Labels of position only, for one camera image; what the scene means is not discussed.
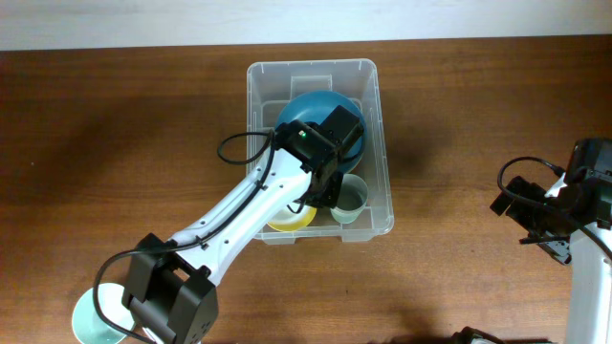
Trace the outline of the clear plastic storage container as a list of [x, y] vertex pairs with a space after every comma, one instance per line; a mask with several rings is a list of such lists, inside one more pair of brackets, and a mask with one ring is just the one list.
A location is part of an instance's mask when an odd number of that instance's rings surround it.
[[351, 174], [367, 183], [367, 204], [358, 219], [347, 225], [336, 222], [331, 211], [323, 208], [308, 226], [297, 231], [264, 226], [254, 238], [269, 245], [319, 237], [339, 237], [344, 243], [366, 242], [394, 226], [378, 72], [373, 61], [357, 58], [251, 64], [247, 70], [247, 129], [273, 129], [291, 100], [317, 90], [337, 92], [361, 104], [369, 136], [361, 162]]

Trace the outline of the dark blue bowl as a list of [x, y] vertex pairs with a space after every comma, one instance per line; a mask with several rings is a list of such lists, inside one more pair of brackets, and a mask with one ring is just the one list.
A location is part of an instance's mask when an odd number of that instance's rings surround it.
[[342, 173], [350, 173], [361, 161], [363, 155], [362, 144], [367, 139], [367, 125], [359, 107], [348, 97], [333, 91], [317, 90], [302, 94], [291, 100], [280, 112], [274, 128], [277, 129], [284, 122], [299, 119], [302, 122], [315, 122], [321, 124], [338, 106], [342, 106], [360, 119], [364, 128], [363, 136], [351, 147], [345, 155], [346, 158], [355, 157], [352, 161], [339, 166]]

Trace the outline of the mint green plastic cup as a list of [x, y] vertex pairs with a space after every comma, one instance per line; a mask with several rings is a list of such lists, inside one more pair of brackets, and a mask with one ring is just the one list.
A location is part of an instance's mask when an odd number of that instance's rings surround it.
[[334, 220], [347, 225], [355, 222], [366, 207], [368, 186], [358, 175], [345, 174], [341, 183], [338, 201], [331, 209]]

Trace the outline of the yellow small bowl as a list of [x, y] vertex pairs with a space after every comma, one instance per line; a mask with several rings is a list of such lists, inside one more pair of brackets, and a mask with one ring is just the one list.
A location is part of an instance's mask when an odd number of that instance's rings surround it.
[[293, 213], [288, 208], [284, 208], [276, 213], [267, 222], [267, 225], [277, 231], [297, 231], [308, 226], [316, 215], [317, 210], [310, 206], [304, 206], [299, 213]]

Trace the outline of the mint green small bowl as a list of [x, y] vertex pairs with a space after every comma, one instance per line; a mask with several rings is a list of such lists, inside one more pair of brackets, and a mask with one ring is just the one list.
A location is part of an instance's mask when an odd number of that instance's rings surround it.
[[[135, 321], [121, 303], [124, 287], [115, 283], [104, 283], [98, 288], [98, 301], [107, 318], [125, 329], [133, 330]], [[107, 326], [98, 316], [93, 290], [87, 290], [77, 301], [73, 311], [72, 328], [76, 339], [82, 344], [118, 344], [126, 334]]]

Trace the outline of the cream bowl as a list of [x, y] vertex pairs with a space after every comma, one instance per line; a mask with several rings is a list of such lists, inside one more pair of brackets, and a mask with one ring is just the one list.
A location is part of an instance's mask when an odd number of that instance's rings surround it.
[[344, 156], [345, 162], [340, 166], [340, 170], [343, 173], [352, 173], [353, 171], [356, 170], [357, 166], [360, 164], [361, 159], [363, 157], [363, 154], [365, 151], [365, 144], [369, 136], [368, 125], [365, 121], [364, 115], [361, 110], [361, 104], [359, 102], [355, 102], [352, 98], [344, 97], [340, 105], [346, 108], [347, 110], [349, 110], [355, 116], [357, 116], [363, 127], [362, 136], [355, 142], [355, 144], [345, 154]]

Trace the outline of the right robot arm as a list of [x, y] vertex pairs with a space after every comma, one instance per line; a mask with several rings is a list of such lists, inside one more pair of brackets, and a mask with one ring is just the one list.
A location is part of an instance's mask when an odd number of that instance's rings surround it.
[[[558, 177], [545, 189], [520, 176], [503, 183], [520, 161], [543, 164]], [[611, 140], [576, 141], [568, 165], [537, 157], [506, 162], [496, 178], [500, 194], [490, 205], [527, 230], [522, 245], [536, 245], [572, 268], [565, 341], [611, 344]]]

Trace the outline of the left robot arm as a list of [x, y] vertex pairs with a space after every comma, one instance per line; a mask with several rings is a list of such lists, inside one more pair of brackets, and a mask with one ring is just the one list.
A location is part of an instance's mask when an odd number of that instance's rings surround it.
[[267, 133], [262, 160], [209, 213], [167, 241], [139, 241], [123, 306], [156, 343], [198, 342], [218, 316], [216, 288], [239, 252], [289, 204], [335, 206], [343, 166], [364, 136], [362, 117], [342, 106], [321, 123], [294, 119]]

